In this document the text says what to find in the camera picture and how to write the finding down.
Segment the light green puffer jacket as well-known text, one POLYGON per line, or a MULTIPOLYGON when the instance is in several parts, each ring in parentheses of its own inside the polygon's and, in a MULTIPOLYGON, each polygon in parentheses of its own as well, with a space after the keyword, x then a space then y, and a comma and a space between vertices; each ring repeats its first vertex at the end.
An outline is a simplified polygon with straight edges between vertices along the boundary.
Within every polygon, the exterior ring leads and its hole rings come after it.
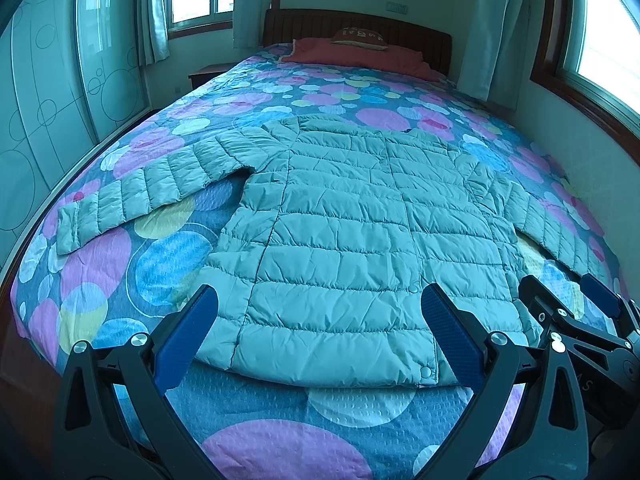
POLYGON ((58 251, 239 170, 239 206, 196 277, 218 296, 196 356, 218 370, 307 388, 453 385, 421 313, 427 285, 527 346, 541 328, 518 298, 520 236, 575 274, 608 275, 587 242, 474 155, 326 115, 217 133, 149 162, 62 207, 58 251))

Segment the colourful circle pattern bedspread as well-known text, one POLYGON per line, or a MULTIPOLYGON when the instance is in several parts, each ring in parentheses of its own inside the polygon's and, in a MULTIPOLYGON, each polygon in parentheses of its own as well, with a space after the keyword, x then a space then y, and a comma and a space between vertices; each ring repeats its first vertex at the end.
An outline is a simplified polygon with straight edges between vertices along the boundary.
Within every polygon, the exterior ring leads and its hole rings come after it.
MULTIPOLYGON (((239 170, 192 196, 107 231, 71 254, 58 251, 58 213, 149 162, 217 133, 298 115, 357 127, 419 130, 474 155, 518 183, 626 285, 603 230, 542 149, 451 82, 367 68, 281 62, 288 46, 257 53, 148 119, 101 155, 54 205, 17 271, 18 332, 56 368, 75 342, 117 346, 178 311, 201 286, 198 271, 238 208, 239 170)), ((568 270, 527 236, 527 272, 570 312, 601 330, 607 320, 568 270)), ((196 357, 168 393, 178 416, 231 479, 408 479, 436 451, 471 393, 433 387, 307 388, 218 370, 196 357)))

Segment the white curtain right side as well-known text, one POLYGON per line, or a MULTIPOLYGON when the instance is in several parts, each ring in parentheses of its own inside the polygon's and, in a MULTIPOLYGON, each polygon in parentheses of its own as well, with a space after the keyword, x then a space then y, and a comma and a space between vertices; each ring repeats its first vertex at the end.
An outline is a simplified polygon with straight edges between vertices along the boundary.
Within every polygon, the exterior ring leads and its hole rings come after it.
POLYGON ((513 110, 520 93, 527 29, 525 0, 475 0, 458 89, 513 110))

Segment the right window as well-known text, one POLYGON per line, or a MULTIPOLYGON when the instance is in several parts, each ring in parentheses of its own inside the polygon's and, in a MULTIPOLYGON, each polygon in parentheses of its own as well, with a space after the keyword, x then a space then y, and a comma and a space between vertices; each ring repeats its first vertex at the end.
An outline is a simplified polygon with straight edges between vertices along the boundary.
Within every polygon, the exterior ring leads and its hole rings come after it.
POLYGON ((639 0, 544 0, 530 80, 639 160, 639 0))

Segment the dark wooden headboard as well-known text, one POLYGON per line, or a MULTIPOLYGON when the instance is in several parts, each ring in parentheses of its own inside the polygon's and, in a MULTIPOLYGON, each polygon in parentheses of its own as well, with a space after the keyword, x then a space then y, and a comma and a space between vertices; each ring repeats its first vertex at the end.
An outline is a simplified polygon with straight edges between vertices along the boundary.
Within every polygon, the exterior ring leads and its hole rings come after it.
POLYGON ((262 31, 262 46, 292 44, 294 39, 306 37, 331 38, 345 27, 379 32, 388 44, 421 52, 432 70, 449 75, 452 57, 449 34, 370 14, 320 9, 269 9, 262 31))

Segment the small red embroidered cushion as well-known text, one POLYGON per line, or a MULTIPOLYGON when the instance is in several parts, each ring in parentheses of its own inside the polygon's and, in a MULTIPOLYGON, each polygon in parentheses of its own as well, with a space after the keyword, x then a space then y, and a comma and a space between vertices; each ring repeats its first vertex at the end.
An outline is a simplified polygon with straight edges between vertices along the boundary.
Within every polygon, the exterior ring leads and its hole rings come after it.
POLYGON ((331 38, 332 44, 384 51, 388 44, 379 32, 361 27, 344 27, 331 38))

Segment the red pillow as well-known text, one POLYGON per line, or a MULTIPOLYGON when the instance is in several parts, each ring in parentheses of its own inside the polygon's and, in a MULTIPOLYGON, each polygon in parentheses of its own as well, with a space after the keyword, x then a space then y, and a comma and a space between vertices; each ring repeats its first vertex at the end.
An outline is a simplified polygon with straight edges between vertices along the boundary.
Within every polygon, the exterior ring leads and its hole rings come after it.
POLYGON ((386 50, 346 46, 334 44, 328 38, 296 39, 292 52, 283 55, 280 61, 370 68, 429 81, 442 77, 424 61, 421 52, 398 46, 388 46, 386 50))

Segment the dark wooden nightstand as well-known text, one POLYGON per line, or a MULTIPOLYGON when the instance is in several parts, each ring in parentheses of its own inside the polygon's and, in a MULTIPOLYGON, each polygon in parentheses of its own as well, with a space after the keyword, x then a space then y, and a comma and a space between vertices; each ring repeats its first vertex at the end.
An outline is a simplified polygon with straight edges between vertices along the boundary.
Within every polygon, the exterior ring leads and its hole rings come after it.
POLYGON ((227 73, 235 66, 235 63, 210 64, 193 73, 190 73, 189 79, 193 90, 201 87, 206 82, 227 73))

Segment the glossy white wardrobe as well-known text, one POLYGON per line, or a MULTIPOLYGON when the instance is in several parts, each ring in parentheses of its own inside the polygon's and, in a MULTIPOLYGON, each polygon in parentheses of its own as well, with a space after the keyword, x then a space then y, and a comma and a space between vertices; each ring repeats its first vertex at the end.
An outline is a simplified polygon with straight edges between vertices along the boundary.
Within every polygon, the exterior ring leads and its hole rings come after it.
POLYGON ((77 163, 150 108, 136 0, 22 0, 1 35, 1 255, 77 163))

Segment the white curtain left of window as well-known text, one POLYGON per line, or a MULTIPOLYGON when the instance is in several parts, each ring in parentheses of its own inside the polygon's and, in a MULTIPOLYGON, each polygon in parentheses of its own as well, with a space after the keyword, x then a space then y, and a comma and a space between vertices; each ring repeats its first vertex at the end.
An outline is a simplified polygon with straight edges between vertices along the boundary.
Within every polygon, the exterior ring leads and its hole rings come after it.
POLYGON ((169 56, 165 0, 136 0, 138 63, 148 66, 169 56))

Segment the wall socket plate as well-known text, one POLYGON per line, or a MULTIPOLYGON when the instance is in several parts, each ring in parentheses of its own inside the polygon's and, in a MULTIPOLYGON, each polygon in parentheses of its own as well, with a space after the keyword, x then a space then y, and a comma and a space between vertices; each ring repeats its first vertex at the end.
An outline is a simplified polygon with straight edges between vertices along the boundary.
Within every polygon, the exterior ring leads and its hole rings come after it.
POLYGON ((387 1, 385 3, 385 10, 387 12, 392 12, 396 14, 407 15, 408 14, 408 6, 405 4, 387 1))

